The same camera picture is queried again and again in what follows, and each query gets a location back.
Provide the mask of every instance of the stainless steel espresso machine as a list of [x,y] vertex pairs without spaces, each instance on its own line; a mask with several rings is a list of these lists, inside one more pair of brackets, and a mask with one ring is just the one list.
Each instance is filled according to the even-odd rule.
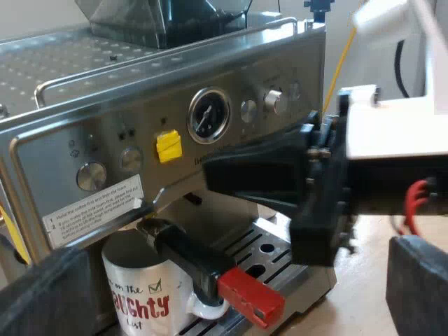
[[[115,323],[105,238],[169,219],[286,298],[268,330],[231,309],[182,335],[272,333],[335,285],[334,270],[293,265],[289,219],[208,191],[202,161],[321,111],[325,25],[248,15],[249,1],[105,2],[77,0],[89,27],[0,43],[0,200],[14,226],[2,232],[18,232],[33,263],[89,251],[99,332]],[[0,257],[11,282],[26,271],[16,257]]]

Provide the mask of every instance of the countertop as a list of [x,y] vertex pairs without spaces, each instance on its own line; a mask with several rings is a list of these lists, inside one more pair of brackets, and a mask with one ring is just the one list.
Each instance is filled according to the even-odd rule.
[[[448,252],[448,217],[418,217],[416,223],[423,238]],[[360,216],[355,228],[357,252],[339,252],[336,286],[281,335],[397,335],[385,298],[389,239],[394,235],[389,217]]]

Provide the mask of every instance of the white label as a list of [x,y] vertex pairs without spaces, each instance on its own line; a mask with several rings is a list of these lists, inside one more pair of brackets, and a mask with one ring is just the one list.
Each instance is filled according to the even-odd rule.
[[65,245],[141,206],[140,175],[112,185],[42,218],[53,248]]

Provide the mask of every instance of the coffee mug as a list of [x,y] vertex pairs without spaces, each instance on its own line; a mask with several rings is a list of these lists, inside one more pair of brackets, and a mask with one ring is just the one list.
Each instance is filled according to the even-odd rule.
[[177,335],[195,316],[218,319],[229,303],[203,304],[193,280],[161,257],[136,230],[118,231],[105,243],[102,258],[121,328],[129,336]]

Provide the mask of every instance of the gauge dial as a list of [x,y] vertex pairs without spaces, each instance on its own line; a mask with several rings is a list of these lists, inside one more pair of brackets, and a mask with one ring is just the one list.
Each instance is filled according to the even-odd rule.
[[188,112],[188,131],[200,144],[212,144],[221,138],[230,121],[230,101],[217,88],[200,90]]

